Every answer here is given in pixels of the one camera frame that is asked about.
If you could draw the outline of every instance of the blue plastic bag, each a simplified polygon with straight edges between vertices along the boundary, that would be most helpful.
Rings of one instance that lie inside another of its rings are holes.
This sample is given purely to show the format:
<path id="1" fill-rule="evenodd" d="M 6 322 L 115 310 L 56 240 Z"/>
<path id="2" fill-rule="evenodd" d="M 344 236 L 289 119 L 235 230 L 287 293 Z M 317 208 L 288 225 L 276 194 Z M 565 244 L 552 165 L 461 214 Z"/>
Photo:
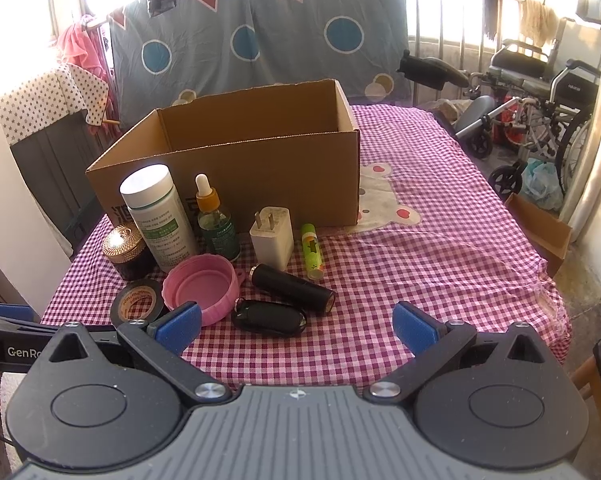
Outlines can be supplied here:
<path id="1" fill-rule="evenodd" d="M 531 158 L 523 171 L 521 195 L 542 209 L 560 209 L 563 192 L 554 163 Z"/>

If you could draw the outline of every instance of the green glue stick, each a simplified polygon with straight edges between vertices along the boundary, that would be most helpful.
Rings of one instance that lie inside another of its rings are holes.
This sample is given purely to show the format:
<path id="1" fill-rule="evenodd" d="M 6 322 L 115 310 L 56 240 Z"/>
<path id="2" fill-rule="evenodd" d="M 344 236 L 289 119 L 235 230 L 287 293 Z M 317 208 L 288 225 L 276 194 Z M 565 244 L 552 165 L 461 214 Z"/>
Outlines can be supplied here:
<path id="1" fill-rule="evenodd" d="M 305 269 L 310 280 L 320 280 L 325 275 L 325 265 L 321 255 L 321 246 L 316 236 L 316 228 L 312 224 L 305 224 L 300 228 L 300 238 L 303 242 L 303 256 Z"/>

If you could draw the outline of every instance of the blue circle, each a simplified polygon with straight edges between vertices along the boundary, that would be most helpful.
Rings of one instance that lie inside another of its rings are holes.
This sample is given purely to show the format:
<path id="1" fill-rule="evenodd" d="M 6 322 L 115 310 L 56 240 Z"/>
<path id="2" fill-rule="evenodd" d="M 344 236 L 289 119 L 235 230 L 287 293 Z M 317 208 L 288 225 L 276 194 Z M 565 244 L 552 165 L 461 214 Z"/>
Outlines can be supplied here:
<path id="1" fill-rule="evenodd" d="M 325 40 L 337 52 L 351 54 L 362 45 L 365 34 L 356 20 L 347 16 L 332 18 L 325 25 Z"/>
<path id="2" fill-rule="evenodd" d="M 152 74 L 161 74 L 168 69 L 172 62 L 169 47 L 159 40 L 151 40 L 142 46 L 142 63 Z"/>
<path id="3" fill-rule="evenodd" d="M 255 61 L 260 56 L 254 28 L 241 25 L 231 36 L 231 49 L 234 55 L 243 61 Z"/>

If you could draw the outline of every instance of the white charger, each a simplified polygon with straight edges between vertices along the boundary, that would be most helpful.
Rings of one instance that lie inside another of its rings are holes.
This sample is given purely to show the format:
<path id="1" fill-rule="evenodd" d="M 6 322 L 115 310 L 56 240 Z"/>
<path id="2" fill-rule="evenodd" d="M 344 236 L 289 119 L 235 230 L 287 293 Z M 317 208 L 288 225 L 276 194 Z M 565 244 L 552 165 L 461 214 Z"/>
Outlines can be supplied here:
<path id="1" fill-rule="evenodd" d="M 294 250 L 290 210 L 285 207 L 263 207 L 255 218 L 249 235 L 258 263 L 285 270 Z"/>

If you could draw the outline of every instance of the cardboard box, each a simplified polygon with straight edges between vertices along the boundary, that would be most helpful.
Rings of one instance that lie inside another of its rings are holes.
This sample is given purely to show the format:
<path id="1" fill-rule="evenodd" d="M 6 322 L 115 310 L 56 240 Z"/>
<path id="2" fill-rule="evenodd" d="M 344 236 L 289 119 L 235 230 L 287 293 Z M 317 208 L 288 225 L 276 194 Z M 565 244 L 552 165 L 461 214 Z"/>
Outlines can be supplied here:
<path id="1" fill-rule="evenodd" d="M 572 228 L 517 194 L 511 194 L 505 206 L 538 254 L 547 260 L 547 273 L 554 277 L 567 255 Z"/>
<path id="2" fill-rule="evenodd" d="M 114 225 L 131 217 L 122 181 L 166 164 L 192 223 L 195 177 L 205 173 L 248 232 L 265 206 L 290 210 L 292 224 L 354 225 L 358 216 L 360 132 L 338 81 L 276 85 L 201 97 L 154 110 L 86 174 Z"/>

